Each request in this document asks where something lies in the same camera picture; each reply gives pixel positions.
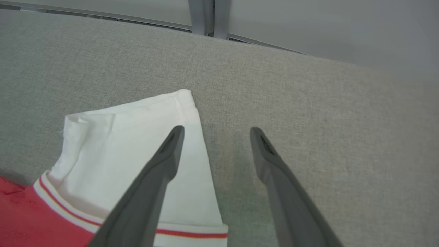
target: white fabric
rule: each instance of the white fabric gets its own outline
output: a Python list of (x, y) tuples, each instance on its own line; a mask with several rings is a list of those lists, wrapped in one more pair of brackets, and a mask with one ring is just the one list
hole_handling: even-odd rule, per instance
[[(185, 128), (183, 150), (177, 175), (165, 193), (159, 226), (227, 233), (189, 90), (66, 116), (62, 154), (47, 181), (69, 206), (104, 219), (176, 125)], [(174, 245), (175, 237), (157, 236), (155, 245)], [(227, 245), (227, 239), (212, 241), (210, 246)]]

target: folded white cloth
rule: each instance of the folded white cloth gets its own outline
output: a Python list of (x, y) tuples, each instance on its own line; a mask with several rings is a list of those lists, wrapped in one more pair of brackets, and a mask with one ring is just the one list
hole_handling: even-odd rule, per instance
[(165, 193), (154, 246), (227, 246), (228, 228), (189, 90), (66, 116), (62, 154), (41, 178), (48, 196), (61, 204), (53, 209), (95, 232), (99, 224), (94, 223), (103, 222), (176, 125), (185, 128), (183, 150)]

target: gray fabric surface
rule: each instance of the gray fabric surface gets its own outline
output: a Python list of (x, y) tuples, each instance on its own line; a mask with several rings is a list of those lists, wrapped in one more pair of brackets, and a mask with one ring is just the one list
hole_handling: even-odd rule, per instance
[(29, 183), (64, 115), (181, 88), (200, 112), (229, 246), (275, 246), (262, 128), (346, 246), (439, 246), (439, 84), (166, 29), (0, 11), (0, 169)]

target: red and white shirt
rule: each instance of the red and white shirt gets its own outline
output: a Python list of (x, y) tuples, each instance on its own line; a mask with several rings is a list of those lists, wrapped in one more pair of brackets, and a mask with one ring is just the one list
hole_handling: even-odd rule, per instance
[(198, 111), (189, 90), (65, 118), (62, 154), (23, 187), (0, 179), (0, 246), (86, 246), (175, 125), (179, 170), (154, 246), (227, 246)]

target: red garment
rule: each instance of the red garment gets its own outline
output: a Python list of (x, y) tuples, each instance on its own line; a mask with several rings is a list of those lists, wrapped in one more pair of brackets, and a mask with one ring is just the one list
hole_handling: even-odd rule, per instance
[(0, 247), (86, 246), (93, 233), (65, 220), (35, 192), (0, 177)]

